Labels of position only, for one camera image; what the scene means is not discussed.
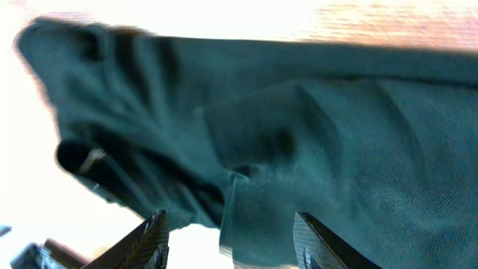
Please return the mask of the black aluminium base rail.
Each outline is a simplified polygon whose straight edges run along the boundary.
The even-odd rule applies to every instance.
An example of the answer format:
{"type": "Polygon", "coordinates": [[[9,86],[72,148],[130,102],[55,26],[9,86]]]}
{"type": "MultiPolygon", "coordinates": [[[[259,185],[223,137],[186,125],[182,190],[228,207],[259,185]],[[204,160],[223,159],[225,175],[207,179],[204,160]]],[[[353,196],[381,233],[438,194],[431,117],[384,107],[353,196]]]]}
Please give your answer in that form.
{"type": "Polygon", "coordinates": [[[1,258],[5,268],[11,269],[79,269],[90,263],[90,259],[65,244],[47,238],[42,244],[31,242],[21,250],[8,253],[12,247],[1,247],[1,258]]]}

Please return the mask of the black t-shirt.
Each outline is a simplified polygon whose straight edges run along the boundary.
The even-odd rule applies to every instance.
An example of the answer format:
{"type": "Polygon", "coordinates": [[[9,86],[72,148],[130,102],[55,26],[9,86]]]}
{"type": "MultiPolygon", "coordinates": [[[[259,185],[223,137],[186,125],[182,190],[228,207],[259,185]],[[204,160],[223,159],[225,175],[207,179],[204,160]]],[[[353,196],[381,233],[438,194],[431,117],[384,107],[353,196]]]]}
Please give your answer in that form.
{"type": "Polygon", "coordinates": [[[295,265],[303,211],[382,268],[477,266],[476,55],[49,19],[16,45],[59,165],[108,202],[219,229],[242,265],[295,265]]]}

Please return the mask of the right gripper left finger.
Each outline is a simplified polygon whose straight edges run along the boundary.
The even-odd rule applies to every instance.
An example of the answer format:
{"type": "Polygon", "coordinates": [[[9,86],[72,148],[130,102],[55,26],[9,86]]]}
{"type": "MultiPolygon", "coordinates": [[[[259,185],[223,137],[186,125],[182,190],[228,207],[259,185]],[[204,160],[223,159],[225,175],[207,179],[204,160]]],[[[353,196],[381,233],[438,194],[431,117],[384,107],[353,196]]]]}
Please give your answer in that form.
{"type": "Polygon", "coordinates": [[[166,269],[168,243],[167,213],[160,210],[82,269],[166,269]]]}

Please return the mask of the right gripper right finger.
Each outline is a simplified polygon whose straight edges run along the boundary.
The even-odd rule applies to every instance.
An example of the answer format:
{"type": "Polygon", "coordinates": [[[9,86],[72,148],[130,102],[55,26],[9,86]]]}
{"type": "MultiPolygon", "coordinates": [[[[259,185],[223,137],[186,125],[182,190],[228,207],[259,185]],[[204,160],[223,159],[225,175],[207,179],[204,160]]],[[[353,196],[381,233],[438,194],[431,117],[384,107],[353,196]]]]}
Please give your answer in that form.
{"type": "Polygon", "coordinates": [[[307,212],[297,212],[294,249],[300,269],[380,269],[307,212]]]}

